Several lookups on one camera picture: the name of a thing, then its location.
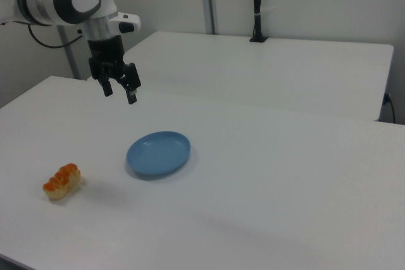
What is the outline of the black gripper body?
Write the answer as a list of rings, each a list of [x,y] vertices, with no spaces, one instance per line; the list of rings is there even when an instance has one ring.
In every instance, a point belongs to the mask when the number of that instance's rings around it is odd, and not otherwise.
[[[116,80],[124,75],[124,48],[120,36],[87,42],[91,53],[89,65],[93,79],[105,83],[110,78]]]

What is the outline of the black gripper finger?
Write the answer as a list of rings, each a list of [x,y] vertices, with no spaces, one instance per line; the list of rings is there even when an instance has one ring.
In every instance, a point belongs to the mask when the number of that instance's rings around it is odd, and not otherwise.
[[[103,78],[100,80],[100,85],[103,88],[104,95],[109,97],[113,94],[111,83],[108,78]]]
[[[134,63],[124,64],[121,72],[118,82],[125,89],[128,103],[134,104],[137,101],[137,89],[141,86],[137,68]]]

